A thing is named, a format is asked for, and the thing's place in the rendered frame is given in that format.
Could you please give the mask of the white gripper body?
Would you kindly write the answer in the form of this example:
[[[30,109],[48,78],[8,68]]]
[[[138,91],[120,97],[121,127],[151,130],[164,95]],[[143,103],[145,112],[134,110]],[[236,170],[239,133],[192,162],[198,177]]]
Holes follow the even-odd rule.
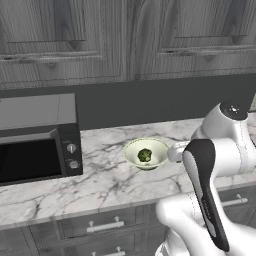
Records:
[[[170,162],[180,163],[182,162],[182,154],[189,141],[177,142],[173,144],[170,149],[167,151],[167,156]]]

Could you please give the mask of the pale green bowl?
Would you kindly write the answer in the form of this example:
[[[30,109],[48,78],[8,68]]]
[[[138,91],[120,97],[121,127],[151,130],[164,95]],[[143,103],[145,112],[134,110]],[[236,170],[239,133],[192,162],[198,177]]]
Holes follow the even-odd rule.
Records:
[[[149,162],[141,162],[137,155],[140,150],[147,148],[152,151]],[[135,167],[144,170],[154,170],[168,161],[167,151],[169,147],[159,139],[155,138],[138,138],[129,142],[124,150],[123,156],[127,162]]]

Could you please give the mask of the green broccoli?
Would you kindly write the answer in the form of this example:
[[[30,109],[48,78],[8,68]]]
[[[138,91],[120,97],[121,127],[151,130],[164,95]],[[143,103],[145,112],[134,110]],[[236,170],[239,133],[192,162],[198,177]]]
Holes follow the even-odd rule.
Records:
[[[150,149],[144,148],[139,151],[137,157],[141,162],[149,162],[151,160],[152,151]]]

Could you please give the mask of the grey drawer front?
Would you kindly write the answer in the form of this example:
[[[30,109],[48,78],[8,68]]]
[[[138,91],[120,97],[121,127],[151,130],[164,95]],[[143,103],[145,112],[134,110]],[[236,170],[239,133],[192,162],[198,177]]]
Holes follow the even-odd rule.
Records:
[[[116,247],[120,246],[126,252],[126,256],[128,256],[129,254],[142,251],[143,243],[144,234],[142,232],[136,232],[115,239],[105,239],[104,241],[69,246],[67,248],[67,254],[68,256],[91,256],[92,252],[96,252],[101,256],[115,252]]]
[[[86,229],[89,227],[89,222],[93,221],[94,225],[102,225],[114,222],[116,216],[125,225],[121,228],[141,224],[144,222],[144,206],[136,206],[131,208],[123,208],[108,212],[101,212],[92,215],[84,215],[79,217],[68,218],[60,221],[60,226],[63,230],[65,238],[73,238],[80,236],[87,236],[95,233],[88,233]]]
[[[236,194],[246,197],[248,202],[245,204],[223,207],[226,213],[248,212],[250,209],[254,208],[255,189],[252,186],[223,190],[219,192],[219,197],[220,199],[231,198]]]

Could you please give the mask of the grey wood cupboard door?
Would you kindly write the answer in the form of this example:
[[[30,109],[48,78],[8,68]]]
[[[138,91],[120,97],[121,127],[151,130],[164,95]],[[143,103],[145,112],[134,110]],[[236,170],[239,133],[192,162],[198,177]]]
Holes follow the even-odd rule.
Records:
[[[125,0],[0,0],[0,90],[124,78]]]
[[[256,0],[128,0],[133,80],[256,73]]]

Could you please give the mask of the black microwave oven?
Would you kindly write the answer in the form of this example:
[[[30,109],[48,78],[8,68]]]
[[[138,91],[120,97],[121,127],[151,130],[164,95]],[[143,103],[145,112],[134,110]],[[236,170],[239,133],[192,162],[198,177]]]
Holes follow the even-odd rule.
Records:
[[[82,173],[73,93],[0,99],[0,186]]]

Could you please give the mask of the grey base cupboard door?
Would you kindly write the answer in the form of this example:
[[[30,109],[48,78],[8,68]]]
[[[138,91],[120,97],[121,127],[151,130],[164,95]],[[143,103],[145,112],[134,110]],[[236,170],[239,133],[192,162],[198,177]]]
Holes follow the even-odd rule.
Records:
[[[0,231],[0,256],[39,256],[28,227]]]

